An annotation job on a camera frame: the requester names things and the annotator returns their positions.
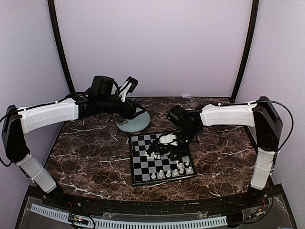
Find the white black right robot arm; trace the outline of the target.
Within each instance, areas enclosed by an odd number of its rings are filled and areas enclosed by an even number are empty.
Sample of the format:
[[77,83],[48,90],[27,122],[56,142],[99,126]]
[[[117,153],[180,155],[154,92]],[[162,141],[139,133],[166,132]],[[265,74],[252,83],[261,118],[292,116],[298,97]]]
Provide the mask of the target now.
[[243,203],[253,207],[262,198],[260,190],[265,188],[280,150],[283,121],[273,104],[268,97],[261,96],[256,101],[239,104],[209,103],[188,111],[176,105],[169,111],[167,118],[178,130],[174,134],[162,136],[159,142],[180,149],[189,145],[199,130],[206,126],[243,126],[257,151],[250,182],[252,189],[243,197]]

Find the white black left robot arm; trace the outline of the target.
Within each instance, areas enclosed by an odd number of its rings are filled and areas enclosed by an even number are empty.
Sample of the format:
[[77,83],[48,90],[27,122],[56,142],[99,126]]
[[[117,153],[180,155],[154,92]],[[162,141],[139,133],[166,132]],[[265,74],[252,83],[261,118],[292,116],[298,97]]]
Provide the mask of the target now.
[[138,80],[128,77],[119,86],[115,79],[97,75],[84,92],[74,92],[64,98],[28,107],[10,105],[1,118],[1,137],[7,159],[17,165],[36,184],[57,208],[67,204],[62,188],[31,153],[27,135],[67,121],[87,119],[100,114],[119,115],[135,119],[145,112],[138,103],[127,97],[138,85]]

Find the black grey chessboard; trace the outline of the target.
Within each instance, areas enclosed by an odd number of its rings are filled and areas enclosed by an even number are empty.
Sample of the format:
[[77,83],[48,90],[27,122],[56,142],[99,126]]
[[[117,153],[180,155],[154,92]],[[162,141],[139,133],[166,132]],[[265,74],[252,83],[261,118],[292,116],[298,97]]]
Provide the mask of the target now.
[[[170,154],[164,154],[161,156],[160,160],[148,161],[144,156],[143,151],[134,151],[132,146],[137,145],[136,142],[140,142],[140,145],[148,145],[151,142],[158,140],[162,133],[149,133],[144,135],[132,135],[129,137],[129,149],[130,149],[130,160],[131,160],[131,175],[132,175],[132,186],[144,186],[144,185],[153,185],[157,183],[162,183],[164,181],[175,181],[187,178],[197,177],[195,166],[191,158],[191,154],[183,157],[178,160],[180,163],[183,163],[185,172],[183,174],[178,173],[177,176],[173,175],[175,169],[180,170],[176,165],[176,160],[172,161],[169,158]],[[188,174],[186,169],[192,167],[192,172]],[[158,172],[163,170],[164,178],[158,178]],[[168,170],[171,170],[171,177],[167,177],[166,173]],[[156,178],[151,179],[151,175],[155,173]]]

